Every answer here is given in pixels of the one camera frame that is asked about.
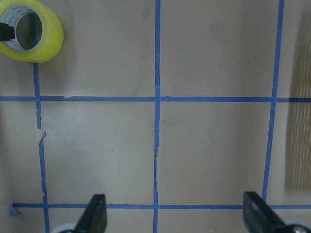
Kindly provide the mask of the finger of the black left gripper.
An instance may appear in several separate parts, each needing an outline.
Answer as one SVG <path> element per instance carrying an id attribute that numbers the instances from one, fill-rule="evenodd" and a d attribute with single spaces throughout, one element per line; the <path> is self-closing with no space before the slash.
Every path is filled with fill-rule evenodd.
<path id="1" fill-rule="evenodd" d="M 15 28 L 6 23 L 0 23 L 0 42 L 15 39 Z"/>

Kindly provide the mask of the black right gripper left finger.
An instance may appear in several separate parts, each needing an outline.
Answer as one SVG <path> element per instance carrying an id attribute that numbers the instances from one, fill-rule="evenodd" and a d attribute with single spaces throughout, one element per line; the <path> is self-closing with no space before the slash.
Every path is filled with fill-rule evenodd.
<path id="1" fill-rule="evenodd" d="M 106 227 L 107 210 L 105 194 L 95 194 L 92 196 L 73 232 L 104 233 Z"/>

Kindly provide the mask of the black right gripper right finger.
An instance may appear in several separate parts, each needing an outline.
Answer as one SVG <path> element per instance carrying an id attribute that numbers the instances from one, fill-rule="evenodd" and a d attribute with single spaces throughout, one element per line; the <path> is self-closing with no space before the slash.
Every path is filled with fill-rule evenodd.
<path id="1" fill-rule="evenodd" d="M 249 233 L 309 233 L 310 228 L 285 223 L 270 206 L 253 191 L 243 194 L 243 223 Z"/>

